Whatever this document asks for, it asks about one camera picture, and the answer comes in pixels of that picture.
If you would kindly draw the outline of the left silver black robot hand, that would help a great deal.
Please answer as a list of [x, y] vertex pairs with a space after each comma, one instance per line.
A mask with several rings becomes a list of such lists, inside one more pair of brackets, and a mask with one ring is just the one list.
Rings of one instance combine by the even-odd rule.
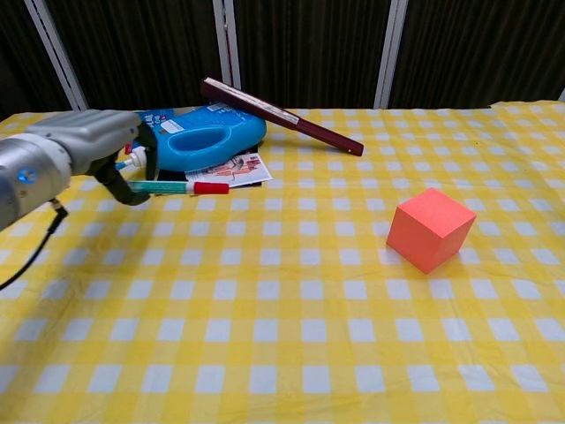
[[71, 158], [72, 175], [94, 177], [120, 203], [137, 206], [148, 193], [135, 193], [116, 168], [121, 149], [135, 141], [145, 149], [146, 178], [154, 179], [157, 140], [149, 125], [136, 113], [123, 110], [68, 111], [36, 122], [27, 133], [52, 140]]

